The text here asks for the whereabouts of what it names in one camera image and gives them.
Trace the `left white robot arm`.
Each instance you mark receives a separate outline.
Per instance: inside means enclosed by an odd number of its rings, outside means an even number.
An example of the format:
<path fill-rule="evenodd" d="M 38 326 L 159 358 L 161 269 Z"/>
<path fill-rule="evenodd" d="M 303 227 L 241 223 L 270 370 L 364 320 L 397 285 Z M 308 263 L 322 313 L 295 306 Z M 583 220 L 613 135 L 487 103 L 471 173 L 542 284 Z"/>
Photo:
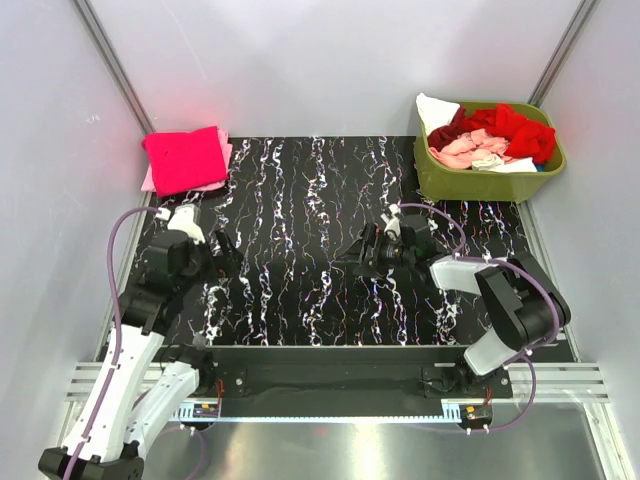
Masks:
<path fill-rule="evenodd" d="M 186 295 L 232 278 L 242 263 L 221 230 L 214 233 L 220 251 L 213 253 L 197 206 L 149 211 L 166 226 L 153 237 L 141 276 L 111 292 L 113 325 L 95 383 L 61 446 L 44 450 L 38 463 L 49 479 L 139 479 L 151 446 L 183 402 L 224 392 L 212 352 L 194 345 L 180 347 L 155 385 L 140 390 Z"/>

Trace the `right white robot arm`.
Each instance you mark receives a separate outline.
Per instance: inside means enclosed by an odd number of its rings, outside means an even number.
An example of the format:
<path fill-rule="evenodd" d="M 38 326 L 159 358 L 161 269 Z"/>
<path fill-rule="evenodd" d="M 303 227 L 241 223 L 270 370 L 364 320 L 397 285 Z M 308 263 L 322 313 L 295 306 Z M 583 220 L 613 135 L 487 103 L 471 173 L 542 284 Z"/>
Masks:
<path fill-rule="evenodd" d="M 337 259 L 360 277 L 381 279 L 405 269 L 424 284 L 479 297 L 491 326 L 465 349 L 451 375 L 460 393 L 476 396 L 488 387 L 490 375 L 554 341 L 571 320 L 570 307 L 533 255 L 470 257 L 463 242 L 445 252 L 426 219 L 406 214 L 406 208 L 389 206 L 383 223 L 366 224 Z"/>

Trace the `cream white t shirt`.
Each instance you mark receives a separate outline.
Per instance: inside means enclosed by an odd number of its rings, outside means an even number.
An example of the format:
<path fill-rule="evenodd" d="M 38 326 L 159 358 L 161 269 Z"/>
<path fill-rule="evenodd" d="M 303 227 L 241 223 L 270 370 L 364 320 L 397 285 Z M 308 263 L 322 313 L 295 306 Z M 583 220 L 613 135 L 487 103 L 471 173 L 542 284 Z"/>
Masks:
<path fill-rule="evenodd" d="M 535 166 L 531 157 L 505 161 L 501 156 L 497 154 L 491 154 L 485 156 L 482 159 L 474 160 L 471 164 L 471 168 L 475 171 L 504 174 L 537 172 L 537 167 Z"/>

